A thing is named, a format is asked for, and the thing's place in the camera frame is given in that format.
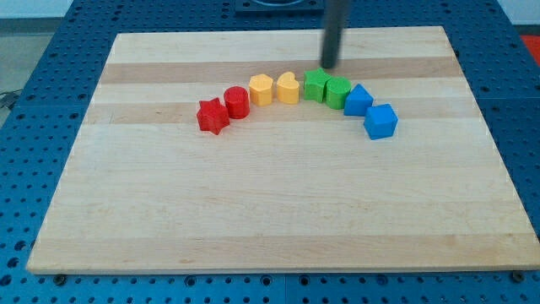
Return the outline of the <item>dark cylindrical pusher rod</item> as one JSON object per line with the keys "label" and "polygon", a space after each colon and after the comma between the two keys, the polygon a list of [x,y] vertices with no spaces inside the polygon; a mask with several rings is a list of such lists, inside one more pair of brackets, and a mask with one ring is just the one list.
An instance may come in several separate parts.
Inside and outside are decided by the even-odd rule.
{"label": "dark cylindrical pusher rod", "polygon": [[346,26],[351,0],[327,0],[324,14],[324,35],[321,66],[335,68],[338,64],[343,28]]}

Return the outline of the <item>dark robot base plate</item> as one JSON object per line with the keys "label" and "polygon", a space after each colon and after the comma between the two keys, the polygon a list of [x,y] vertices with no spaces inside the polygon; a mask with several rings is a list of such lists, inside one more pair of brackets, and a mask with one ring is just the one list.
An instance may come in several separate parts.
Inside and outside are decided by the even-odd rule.
{"label": "dark robot base plate", "polygon": [[322,14],[324,0],[234,0],[235,16]]}

